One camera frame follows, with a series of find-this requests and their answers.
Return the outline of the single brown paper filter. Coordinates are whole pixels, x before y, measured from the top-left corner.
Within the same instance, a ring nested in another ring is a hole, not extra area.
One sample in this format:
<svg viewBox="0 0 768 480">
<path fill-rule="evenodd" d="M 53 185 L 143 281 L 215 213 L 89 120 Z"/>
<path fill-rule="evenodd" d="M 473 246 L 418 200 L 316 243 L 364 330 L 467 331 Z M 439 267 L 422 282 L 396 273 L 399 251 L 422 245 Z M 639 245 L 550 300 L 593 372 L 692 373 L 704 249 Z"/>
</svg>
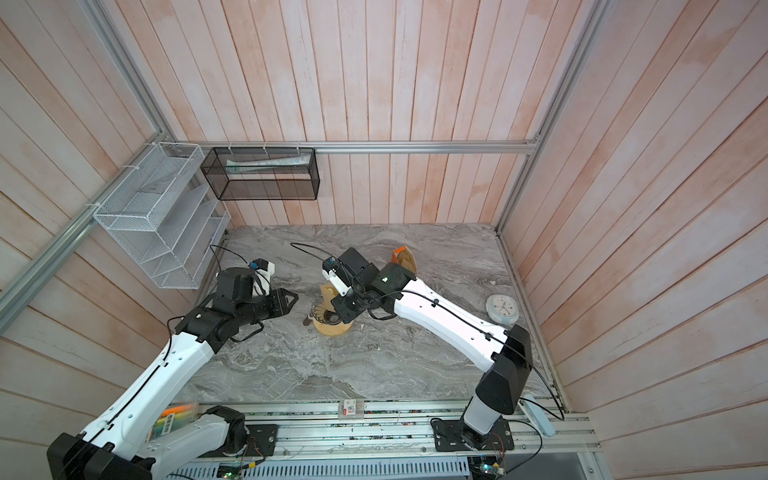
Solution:
<svg viewBox="0 0 768 480">
<path fill-rule="evenodd" d="M 335 307 L 332 301 L 339 295 L 336 288 L 331 283 L 326 283 L 321 286 L 322 303 L 321 306 L 330 312 L 335 312 Z"/>
</svg>

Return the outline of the ribbed glass dripper cone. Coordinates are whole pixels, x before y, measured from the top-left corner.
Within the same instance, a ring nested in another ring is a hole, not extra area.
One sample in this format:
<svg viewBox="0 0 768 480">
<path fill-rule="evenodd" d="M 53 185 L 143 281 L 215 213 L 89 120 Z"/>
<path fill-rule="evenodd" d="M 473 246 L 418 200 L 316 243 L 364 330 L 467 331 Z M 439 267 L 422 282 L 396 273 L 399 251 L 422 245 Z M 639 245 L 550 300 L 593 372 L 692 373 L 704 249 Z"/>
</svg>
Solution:
<svg viewBox="0 0 768 480">
<path fill-rule="evenodd" d="M 338 314 L 321 301 L 313 303 L 310 318 L 313 322 L 323 325 L 338 325 L 341 323 Z"/>
</svg>

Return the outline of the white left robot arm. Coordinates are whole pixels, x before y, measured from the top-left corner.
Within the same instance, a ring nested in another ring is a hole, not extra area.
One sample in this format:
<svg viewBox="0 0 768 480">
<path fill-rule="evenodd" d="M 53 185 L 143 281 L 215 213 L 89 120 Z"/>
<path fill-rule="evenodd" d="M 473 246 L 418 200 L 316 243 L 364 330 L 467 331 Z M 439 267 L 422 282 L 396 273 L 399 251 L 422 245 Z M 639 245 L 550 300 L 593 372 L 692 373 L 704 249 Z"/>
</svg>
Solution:
<svg viewBox="0 0 768 480">
<path fill-rule="evenodd" d="M 151 428 L 187 384 L 244 326 L 261 332 L 288 315 L 296 293 L 274 288 L 267 269 L 232 267 L 215 290 L 179 317 L 156 359 L 100 416 L 76 435 L 60 434 L 46 452 L 55 479 L 162 479 L 208 454 L 241 458 L 251 445 L 243 413 L 214 406 L 154 441 Z"/>
</svg>

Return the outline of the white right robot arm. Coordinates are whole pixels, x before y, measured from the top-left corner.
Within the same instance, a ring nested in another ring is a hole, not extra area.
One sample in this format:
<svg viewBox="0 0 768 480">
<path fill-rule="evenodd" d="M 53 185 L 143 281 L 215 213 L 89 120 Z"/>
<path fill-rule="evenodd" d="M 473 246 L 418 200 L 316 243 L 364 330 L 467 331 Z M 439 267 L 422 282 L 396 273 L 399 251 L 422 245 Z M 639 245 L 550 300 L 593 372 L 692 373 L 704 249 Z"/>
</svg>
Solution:
<svg viewBox="0 0 768 480">
<path fill-rule="evenodd" d="M 356 249 L 323 260 L 322 272 L 337 291 L 331 300 L 345 324 L 363 312 L 384 310 L 420 325 L 464 354 L 483 373 L 458 420 L 430 421 L 440 452 L 511 447 L 502 417 L 515 412 L 533 370 L 528 330 L 502 327 L 443 298 L 411 270 L 396 262 L 383 268 Z"/>
</svg>

